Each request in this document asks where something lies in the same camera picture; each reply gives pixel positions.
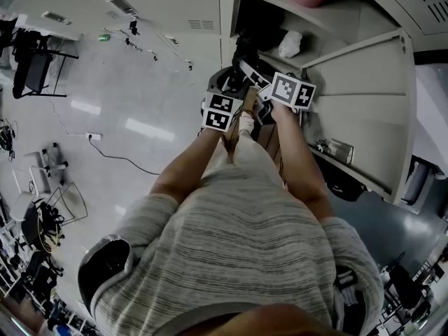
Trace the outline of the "wooden slat platform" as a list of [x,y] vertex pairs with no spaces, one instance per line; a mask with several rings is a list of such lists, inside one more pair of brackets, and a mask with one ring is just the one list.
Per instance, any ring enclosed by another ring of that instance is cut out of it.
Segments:
[[[253,116],[253,106],[256,103],[256,92],[253,88],[251,88],[248,92],[248,97],[246,98],[246,101],[243,104],[243,107],[245,108],[244,111],[249,112],[252,116]],[[280,174],[281,178],[283,179],[284,185],[287,187],[286,185],[286,180],[284,178],[284,169],[283,169],[283,174]]]

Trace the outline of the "white cloth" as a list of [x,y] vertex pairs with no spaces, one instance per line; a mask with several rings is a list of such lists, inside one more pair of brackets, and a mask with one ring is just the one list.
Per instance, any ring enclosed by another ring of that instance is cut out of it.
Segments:
[[281,58],[290,59],[300,52],[302,34],[297,31],[288,31],[280,42],[278,50]]

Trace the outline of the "white office chair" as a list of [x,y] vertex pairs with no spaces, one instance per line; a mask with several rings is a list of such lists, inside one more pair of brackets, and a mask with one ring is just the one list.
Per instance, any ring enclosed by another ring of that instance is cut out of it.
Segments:
[[50,196],[53,186],[63,186],[68,166],[69,163],[63,158],[57,142],[23,155],[19,159],[18,168],[13,169],[19,195],[11,207],[10,217],[14,221],[22,222],[32,202]]

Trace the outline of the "grey printer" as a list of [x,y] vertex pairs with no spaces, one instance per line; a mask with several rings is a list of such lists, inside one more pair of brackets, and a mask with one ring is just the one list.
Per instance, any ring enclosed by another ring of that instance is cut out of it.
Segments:
[[436,164],[412,156],[400,203],[417,214],[425,202],[435,180],[448,179]]

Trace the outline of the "person's right shoe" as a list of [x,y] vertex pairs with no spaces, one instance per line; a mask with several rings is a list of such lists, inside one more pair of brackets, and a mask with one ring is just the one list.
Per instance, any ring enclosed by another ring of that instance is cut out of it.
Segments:
[[242,111],[239,117],[239,134],[251,134],[254,129],[255,121],[253,116],[247,112]]

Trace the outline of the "black folding table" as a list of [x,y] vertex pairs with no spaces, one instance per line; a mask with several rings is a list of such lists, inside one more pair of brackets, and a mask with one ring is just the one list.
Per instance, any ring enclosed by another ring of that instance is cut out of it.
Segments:
[[[66,59],[78,60],[79,56],[70,55],[59,50],[48,47],[50,36],[43,36],[37,31],[26,31],[18,29],[14,39],[13,55],[17,62],[17,69],[13,79],[13,97],[21,99],[24,97],[56,97],[66,98],[66,94],[57,94],[62,67]],[[50,65],[56,57],[61,57],[61,67],[57,72],[53,93],[43,93],[49,84],[46,78]]]

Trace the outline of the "person's chin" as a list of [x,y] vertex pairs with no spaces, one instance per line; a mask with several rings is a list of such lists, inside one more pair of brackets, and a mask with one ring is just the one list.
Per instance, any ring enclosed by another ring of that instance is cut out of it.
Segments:
[[344,336],[291,304],[256,307],[195,326],[188,336]]

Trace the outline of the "person's beige trousers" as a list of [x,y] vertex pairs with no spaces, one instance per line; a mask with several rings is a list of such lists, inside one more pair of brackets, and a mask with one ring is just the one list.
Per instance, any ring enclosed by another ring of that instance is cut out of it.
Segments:
[[273,159],[248,132],[239,133],[232,159],[225,148],[223,139],[220,138],[202,177],[230,167],[242,169],[248,172],[249,176],[262,177],[280,188],[286,188]]

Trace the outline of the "person's left forearm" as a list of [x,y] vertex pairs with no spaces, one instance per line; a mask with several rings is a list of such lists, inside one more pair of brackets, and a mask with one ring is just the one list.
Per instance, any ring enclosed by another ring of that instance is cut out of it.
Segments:
[[181,204],[200,184],[223,133],[204,129],[158,176],[151,195],[167,195]]

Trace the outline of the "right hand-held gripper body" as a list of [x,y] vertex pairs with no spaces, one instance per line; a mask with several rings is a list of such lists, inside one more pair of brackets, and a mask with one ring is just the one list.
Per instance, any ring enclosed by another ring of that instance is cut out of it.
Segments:
[[273,80],[266,87],[257,92],[256,117],[261,125],[271,125],[273,105],[276,101],[289,107],[296,116],[311,106],[316,86],[299,80],[289,74],[276,72]]

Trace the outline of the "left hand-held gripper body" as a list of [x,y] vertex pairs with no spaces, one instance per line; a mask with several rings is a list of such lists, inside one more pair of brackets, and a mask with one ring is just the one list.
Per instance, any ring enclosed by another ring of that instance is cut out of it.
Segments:
[[222,91],[209,87],[202,101],[202,126],[227,132],[237,119],[246,98],[246,88]]

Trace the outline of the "person's right forearm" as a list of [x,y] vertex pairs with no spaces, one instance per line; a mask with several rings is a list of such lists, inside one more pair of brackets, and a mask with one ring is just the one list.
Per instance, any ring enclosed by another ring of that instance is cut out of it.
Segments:
[[283,160],[283,176],[289,193],[303,202],[318,221],[334,216],[326,183],[305,141],[297,116],[287,106],[273,102]]

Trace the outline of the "locker door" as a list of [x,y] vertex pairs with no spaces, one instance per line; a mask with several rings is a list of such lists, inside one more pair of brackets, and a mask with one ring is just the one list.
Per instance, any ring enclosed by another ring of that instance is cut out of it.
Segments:
[[[414,53],[397,29],[302,66],[317,86],[302,128],[313,154],[346,172],[390,204],[401,200],[417,119]],[[321,153],[317,139],[354,147],[344,164]]]

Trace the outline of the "black bin bag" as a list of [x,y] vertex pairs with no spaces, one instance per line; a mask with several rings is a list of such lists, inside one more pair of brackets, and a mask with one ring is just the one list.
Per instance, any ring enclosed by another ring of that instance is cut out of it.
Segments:
[[356,202],[366,191],[364,184],[325,160],[321,169],[330,192],[342,200]]

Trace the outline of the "person's grey striped shirt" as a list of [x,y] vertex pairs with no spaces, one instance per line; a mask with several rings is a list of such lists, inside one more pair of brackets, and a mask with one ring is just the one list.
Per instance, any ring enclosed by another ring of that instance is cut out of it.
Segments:
[[318,221],[285,189],[238,168],[208,175],[181,204],[140,199],[85,255],[78,287],[107,336],[171,335],[275,303],[365,335],[384,301],[350,224]]

